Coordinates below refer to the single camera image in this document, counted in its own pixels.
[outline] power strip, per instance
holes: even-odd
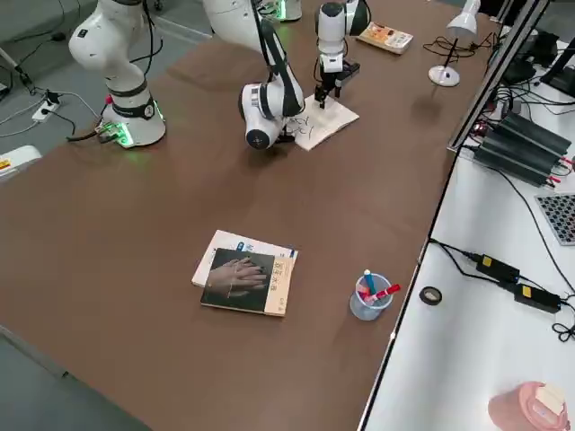
[[[51,103],[50,101],[44,101],[44,103],[42,103],[42,106],[40,106],[38,110],[34,112],[34,115],[32,115],[32,119],[39,123],[44,123],[46,122],[47,119],[49,119],[52,116],[52,112],[56,111],[59,107],[60,107],[59,103]],[[43,110],[48,110],[49,112],[47,114],[42,114]]]

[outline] small book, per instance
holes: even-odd
[[[217,249],[200,303],[284,316],[294,259]]]
[[[409,33],[403,33],[402,31],[371,22],[358,36],[358,39],[375,47],[401,55],[410,46],[413,36]]]
[[[217,249],[270,254],[279,258],[293,258],[294,261],[297,258],[297,250],[257,241],[247,236],[236,235],[235,233],[216,231],[212,241],[209,242],[208,249],[201,258],[196,273],[191,279],[194,285],[203,287],[206,284],[206,279],[208,278],[208,273],[212,267],[212,261],[214,260]]]

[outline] book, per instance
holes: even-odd
[[[402,31],[371,22],[357,39],[401,55],[409,47],[413,36],[409,33],[403,33]]]
[[[202,305],[284,316],[292,258],[217,249],[201,296]]]
[[[208,279],[208,274],[212,267],[214,257],[216,256],[217,249],[229,249],[269,254],[279,258],[292,258],[294,261],[297,258],[296,250],[257,241],[246,236],[218,230],[216,233],[214,233],[212,241],[210,241],[208,249],[204,253],[204,256],[199,262],[198,268],[196,269],[196,273],[191,279],[191,282],[194,285],[203,287],[206,284],[206,280]]]
[[[312,94],[305,99],[304,111],[287,120],[286,131],[296,138],[296,144],[310,151],[358,118],[331,97],[325,99],[325,109],[320,108]]]

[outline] clear plastic cup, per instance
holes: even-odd
[[[392,285],[384,276],[373,273],[371,276],[374,280],[374,287],[377,292],[386,290],[386,288]],[[377,319],[379,314],[391,305],[394,296],[386,295],[383,298],[374,301],[372,304],[365,303],[359,295],[359,289],[366,285],[367,283],[365,282],[364,277],[361,276],[356,283],[356,287],[353,289],[351,298],[349,299],[349,309],[358,319],[361,319],[362,321],[372,321]]]

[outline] green led light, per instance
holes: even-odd
[[[286,19],[286,0],[278,0],[278,10],[276,11],[276,18],[280,21]]]
[[[160,109],[158,108],[158,103],[157,101],[154,101],[154,106],[155,106],[155,110],[157,111],[157,113],[160,115],[160,119],[162,121],[165,121],[164,116],[162,115],[162,112],[160,111]]]
[[[122,146],[133,146],[134,140],[132,139],[132,135],[129,133],[126,125],[124,123],[119,123],[118,126],[119,131],[116,142],[118,142]]]

